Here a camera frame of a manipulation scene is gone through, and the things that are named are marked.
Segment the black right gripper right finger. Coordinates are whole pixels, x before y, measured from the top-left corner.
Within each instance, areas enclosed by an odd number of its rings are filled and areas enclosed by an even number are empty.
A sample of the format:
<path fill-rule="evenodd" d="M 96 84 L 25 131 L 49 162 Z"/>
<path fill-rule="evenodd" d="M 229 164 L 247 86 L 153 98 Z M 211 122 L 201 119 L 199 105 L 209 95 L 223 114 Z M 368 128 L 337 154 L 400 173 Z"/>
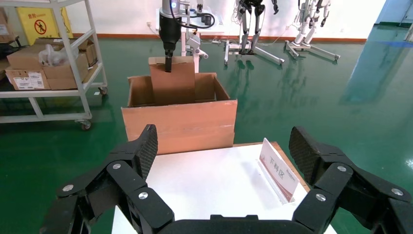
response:
<path fill-rule="evenodd" d="M 373 234 L 412 233 L 413 199 L 407 190 L 361 169 L 341 149 L 316 141 L 300 126 L 291 130 L 289 152 L 310 188 L 293 221 L 311 233 L 324 233 L 338 209 Z"/>

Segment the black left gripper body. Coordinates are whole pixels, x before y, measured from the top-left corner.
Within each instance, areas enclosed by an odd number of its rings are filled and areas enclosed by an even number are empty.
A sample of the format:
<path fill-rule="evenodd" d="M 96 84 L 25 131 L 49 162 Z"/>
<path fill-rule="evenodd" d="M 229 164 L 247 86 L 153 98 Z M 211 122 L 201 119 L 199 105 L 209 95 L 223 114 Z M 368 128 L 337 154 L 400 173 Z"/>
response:
<path fill-rule="evenodd" d="M 172 58 L 176 43 L 181 37 L 182 18 L 178 17 L 173 19 L 159 15 L 159 19 L 159 35 L 163 42 L 165 56 Z"/>

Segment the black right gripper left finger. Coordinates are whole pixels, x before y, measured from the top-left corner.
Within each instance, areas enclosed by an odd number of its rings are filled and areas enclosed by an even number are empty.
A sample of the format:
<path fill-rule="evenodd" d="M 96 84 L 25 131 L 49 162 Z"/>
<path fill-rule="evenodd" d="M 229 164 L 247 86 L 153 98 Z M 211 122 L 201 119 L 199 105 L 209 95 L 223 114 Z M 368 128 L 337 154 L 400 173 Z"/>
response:
<path fill-rule="evenodd" d="M 118 207 L 137 233 L 159 233 L 174 221 L 174 213 L 146 182 L 157 151 L 157 129 L 148 124 L 101 165 L 59 187 L 40 232 L 89 234 L 102 214 Z"/>

